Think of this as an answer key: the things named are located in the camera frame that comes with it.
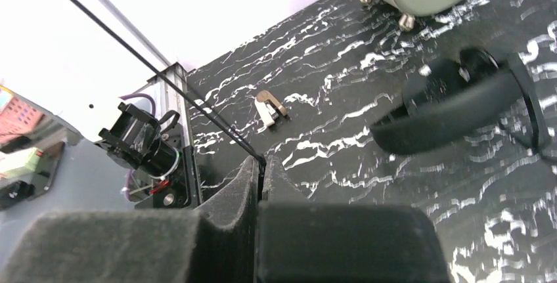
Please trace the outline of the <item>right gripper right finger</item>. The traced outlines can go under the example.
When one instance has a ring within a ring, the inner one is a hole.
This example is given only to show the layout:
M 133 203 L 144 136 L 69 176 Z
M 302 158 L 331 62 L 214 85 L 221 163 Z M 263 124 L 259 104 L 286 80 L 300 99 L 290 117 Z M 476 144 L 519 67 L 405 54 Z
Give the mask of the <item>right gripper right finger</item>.
M 447 282 L 433 223 L 392 204 L 312 202 L 267 156 L 257 211 L 258 282 Z

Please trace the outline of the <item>pink basket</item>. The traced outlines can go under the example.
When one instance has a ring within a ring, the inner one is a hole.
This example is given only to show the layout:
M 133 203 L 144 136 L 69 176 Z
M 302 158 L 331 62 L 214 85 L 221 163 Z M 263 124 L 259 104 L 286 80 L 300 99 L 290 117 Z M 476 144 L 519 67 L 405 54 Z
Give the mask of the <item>pink basket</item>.
M 1 144 L 30 133 L 42 118 L 27 102 L 1 91 Z

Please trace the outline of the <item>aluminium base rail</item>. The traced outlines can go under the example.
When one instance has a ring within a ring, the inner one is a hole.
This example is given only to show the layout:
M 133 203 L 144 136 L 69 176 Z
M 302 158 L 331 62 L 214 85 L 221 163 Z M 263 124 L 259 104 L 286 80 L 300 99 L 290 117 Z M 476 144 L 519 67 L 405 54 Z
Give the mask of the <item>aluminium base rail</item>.
M 194 145 L 188 102 L 159 77 L 125 97 L 126 104 L 151 113 L 167 132 L 161 138 L 180 152 L 180 163 L 171 175 L 153 179 L 140 169 L 129 171 L 122 193 L 135 209 L 194 208 L 203 202 L 200 173 L 194 157 Z

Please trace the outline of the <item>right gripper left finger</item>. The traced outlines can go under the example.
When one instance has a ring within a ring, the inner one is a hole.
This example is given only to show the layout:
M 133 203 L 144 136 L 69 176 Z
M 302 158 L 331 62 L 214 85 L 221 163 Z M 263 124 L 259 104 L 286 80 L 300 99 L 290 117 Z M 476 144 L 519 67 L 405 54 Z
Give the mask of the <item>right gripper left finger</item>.
M 52 212 L 23 235 L 2 282 L 252 282 L 257 162 L 195 209 Z

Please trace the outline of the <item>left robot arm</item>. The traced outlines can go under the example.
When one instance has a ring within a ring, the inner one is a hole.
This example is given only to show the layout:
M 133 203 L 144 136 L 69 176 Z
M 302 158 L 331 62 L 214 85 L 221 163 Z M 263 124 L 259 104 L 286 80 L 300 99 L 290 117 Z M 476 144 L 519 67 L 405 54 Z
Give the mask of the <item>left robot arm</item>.
M 94 145 L 121 167 L 140 169 L 154 178 L 172 173 L 179 151 L 162 140 L 159 121 L 132 104 L 121 102 L 118 110 L 119 118 L 110 129 L 101 129 Z

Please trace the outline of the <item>black headphones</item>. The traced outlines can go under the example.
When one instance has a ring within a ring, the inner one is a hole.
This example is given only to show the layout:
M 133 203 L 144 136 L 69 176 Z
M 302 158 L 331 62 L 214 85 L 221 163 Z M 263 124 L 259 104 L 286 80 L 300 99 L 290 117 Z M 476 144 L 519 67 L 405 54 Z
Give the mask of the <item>black headphones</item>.
M 371 125 L 382 150 L 410 155 L 448 145 L 495 122 L 519 98 L 531 132 L 516 140 L 536 150 L 552 142 L 535 83 L 519 53 L 468 47 L 459 57 L 457 62 L 438 58 L 409 76 L 401 105 Z

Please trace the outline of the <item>small tan white clip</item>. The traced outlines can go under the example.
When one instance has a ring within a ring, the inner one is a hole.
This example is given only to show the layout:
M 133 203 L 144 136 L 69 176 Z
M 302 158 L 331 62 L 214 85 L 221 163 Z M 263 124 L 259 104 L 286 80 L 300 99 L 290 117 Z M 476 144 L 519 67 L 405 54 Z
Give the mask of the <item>small tan white clip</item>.
M 282 103 L 267 90 L 260 91 L 256 95 L 254 104 L 266 127 L 274 125 L 279 116 L 286 117 L 288 115 L 288 111 Z

